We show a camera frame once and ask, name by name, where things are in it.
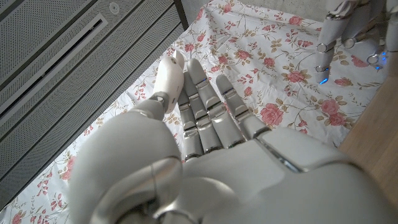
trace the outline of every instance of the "wooden surface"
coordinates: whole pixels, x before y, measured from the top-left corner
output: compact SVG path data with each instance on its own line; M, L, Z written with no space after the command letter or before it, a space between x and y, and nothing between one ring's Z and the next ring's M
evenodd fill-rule
M339 149L368 171L398 208L398 76L387 77Z

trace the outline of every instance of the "gray metal panel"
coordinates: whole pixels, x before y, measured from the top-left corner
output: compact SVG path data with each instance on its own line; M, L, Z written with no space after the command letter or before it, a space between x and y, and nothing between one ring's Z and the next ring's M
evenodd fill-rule
M109 3L112 0L99 1L84 13L74 25L66 30L57 41L43 51L35 61L33 61L18 77L0 90L0 104L3 104L12 94L14 94L27 80L39 71L51 58L54 57L74 36L79 33L96 15L101 13L108 22L108 25L97 34L83 49L80 50L45 86L39 90L23 107L11 116L3 125L0 126L0 138L4 135L32 109L65 75L70 72L80 60L99 44L103 38L115 28L115 26L132 11L140 0L120 0L117 1L120 7L119 14L114 15L109 11Z
M0 14L6 10L15 0L0 0Z
M89 0L24 1L0 22L0 80L33 55Z
M183 32L174 7L57 123L0 182L0 208L84 131ZM166 39L163 38L177 25Z
M171 4L170 1L144 1L100 47L66 77L62 85L57 86L2 140L0 176L35 145Z

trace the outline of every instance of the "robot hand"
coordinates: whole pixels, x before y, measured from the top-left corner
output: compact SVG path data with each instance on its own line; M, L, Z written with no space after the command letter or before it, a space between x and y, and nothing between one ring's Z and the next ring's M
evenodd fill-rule
M386 0L333 0L326 2L326 9L329 13L323 23L316 51L315 71L319 84L329 79L334 46L339 37L346 51L376 70L394 66L398 59L397 0L387 0L387 4ZM385 22L380 22L384 20L383 9L390 16L387 34L383 30Z
M216 84L236 125L199 61L187 67L183 74L178 52L162 59L154 94L83 145L70 181L74 223L398 220L348 156L292 129L270 131L220 75ZM162 122L177 101L185 163Z
M199 61L191 59L184 73L184 89L178 99L184 130L182 158L202 156L217 149L229 149L270 130L251 114L228 79L219 75L217 87L238 123L210 85Z

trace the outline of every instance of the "floral bedsheet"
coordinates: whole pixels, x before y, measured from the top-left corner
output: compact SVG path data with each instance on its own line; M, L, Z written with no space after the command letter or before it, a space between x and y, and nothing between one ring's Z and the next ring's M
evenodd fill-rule
M288 13L214 0L160 58L174 50L187 60L197 58L215 89L216 76L226 75L250 110L271 128L289 127L338 147L385 75L338 44L329 81L317 84L315 44L321 28L321 22ZM0 212L2 224L71 223L68 180L81 144L104 122L151 95L158 64L159 59ZM178 108L164 122L181 146Z

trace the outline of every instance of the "vent slot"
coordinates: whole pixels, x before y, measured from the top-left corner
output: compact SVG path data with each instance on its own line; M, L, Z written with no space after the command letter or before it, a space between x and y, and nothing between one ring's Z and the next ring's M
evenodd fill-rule
M0 106L0 126L36 94L63 66L65 66L108 22L98 14L63 49L50 59L30 80Z

